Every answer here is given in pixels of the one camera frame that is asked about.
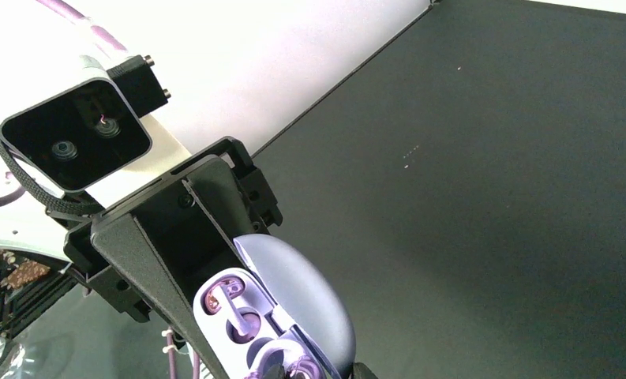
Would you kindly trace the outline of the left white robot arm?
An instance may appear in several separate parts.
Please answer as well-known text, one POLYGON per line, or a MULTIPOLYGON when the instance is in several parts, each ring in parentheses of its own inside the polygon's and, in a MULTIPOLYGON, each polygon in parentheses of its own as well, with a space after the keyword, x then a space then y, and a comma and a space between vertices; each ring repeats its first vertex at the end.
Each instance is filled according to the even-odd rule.
POLYGON ((281 224, 276 199, 244 144, 225 137, 195 155, 158 137, 164 106, 149 56, 131 55, 104 28, 109 57, 0 125, 0 157, 66 235, 81 283, 117 311, 168 321, 215 378, 262 378, 251 343, 271 330, 249 300, 257 282, 234 239, 281 224))

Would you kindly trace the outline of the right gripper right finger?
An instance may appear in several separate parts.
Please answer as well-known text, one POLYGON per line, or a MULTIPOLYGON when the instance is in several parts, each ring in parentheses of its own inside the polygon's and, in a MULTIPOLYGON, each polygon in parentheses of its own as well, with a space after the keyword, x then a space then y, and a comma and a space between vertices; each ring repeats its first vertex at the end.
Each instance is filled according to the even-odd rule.
POLYGON ((366 364, 355 362, 352 366, 351 379, 378 379, 378 377, 366 364))

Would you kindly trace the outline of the purple earbud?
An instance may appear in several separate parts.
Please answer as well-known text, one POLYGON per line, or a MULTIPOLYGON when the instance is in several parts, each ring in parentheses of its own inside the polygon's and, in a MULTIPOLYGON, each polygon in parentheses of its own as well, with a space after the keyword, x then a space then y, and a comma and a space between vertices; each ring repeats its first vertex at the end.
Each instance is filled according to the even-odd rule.
POLYGON ((228 276, 211 285, 201 300, 207 315, 227 321, 227 335, 238 344, 251 342, 261 330, 261 316, 256 311, 240 310, 234 304, 245 291, 246 284, 242 279, 228 276))
POLYGON ((255 354, 244 378, 265 378, 275 364, 272 356, 280 356, 278 366, 283 368, 285 378, 326 378, 322 365, 309 350, 296 340, 277 339, 264 344, 255 354))

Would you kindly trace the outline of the brown patterned cloth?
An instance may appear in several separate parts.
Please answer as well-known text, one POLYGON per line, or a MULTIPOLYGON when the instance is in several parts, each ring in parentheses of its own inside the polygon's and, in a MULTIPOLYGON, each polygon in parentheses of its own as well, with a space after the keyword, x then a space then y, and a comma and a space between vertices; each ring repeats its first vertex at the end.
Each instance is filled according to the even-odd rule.
POLYGON ((0 290, 16 290, 46 276, 51 269, 37 261, 22 258, 17 262, 17 255, 8 250, 0 250, 0 262, 5 262, 11 271, 0 281, 0 290))

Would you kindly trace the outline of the lavender earbud charging case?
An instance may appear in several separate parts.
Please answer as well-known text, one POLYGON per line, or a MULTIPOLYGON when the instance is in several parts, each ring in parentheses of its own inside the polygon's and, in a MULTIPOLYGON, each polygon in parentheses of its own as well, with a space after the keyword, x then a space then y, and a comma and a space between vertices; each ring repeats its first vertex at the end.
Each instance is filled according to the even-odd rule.
POLYGON ((331 284, 302 253, 264 234, 234 239, 243 267, 217 272, 193 299, 196 323, 230 378, 244 378, 257 351, 268 341, 296 340, 322 365, 326 378, 349 378, 356 356, 354 327, 331 284), (227 335, 228 323, 209 316, 201 304, 218 280, 238 276, 246 291, 234 304, 261 316, 261 330, 251 342, 238 344, 227 335))

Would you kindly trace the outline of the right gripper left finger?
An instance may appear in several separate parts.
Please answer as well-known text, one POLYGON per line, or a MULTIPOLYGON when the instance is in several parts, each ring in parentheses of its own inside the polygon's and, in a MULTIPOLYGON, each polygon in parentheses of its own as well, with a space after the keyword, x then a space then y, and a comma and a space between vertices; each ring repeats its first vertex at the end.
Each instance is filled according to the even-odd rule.
POLYGON ((263 376, 263 379, 286 379, 287 372, 281 365, 271 366, 263 376))

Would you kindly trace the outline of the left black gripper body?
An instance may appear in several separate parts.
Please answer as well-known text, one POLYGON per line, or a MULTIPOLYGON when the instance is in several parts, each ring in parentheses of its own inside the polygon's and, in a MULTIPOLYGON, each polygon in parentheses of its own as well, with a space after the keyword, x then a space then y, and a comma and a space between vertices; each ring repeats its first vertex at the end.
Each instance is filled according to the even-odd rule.
POLYGON ((95 249, 91 242, 92 227, 106 226, 127 214, 136 217, 177 284, 191 300, 205 280, 239 264, 233 251, 200 251, 185 241, 182 230, 185 211, 193 206, 193 199, 183 184, 182 171, 207 156, 225 160, 233 171, 252 221, 250 234, 267 234, 271 225, 282 223, 276 196, 245 145, 233 137, 224 137, 66 234, 64 253, 86 275, 90 288, 118 312, 128 314, 137 322, 147 322, 156 310, 95 249))

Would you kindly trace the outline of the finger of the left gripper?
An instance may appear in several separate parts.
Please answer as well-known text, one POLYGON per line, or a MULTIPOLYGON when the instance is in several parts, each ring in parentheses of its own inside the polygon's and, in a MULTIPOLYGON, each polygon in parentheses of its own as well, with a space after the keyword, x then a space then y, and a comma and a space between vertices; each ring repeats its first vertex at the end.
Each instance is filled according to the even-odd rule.
POLYGON ((199 355, 214 378, 228 374, 198 327, 192 306, 136 217, 92 227, 96 250, 166 318, 199 355))
POLYGON ((207 156, 182 171, 193 199, 185 211, 185 241, 200 251, 235 251, 234 239, 253 232, 249 211, 229 164, 207 156))

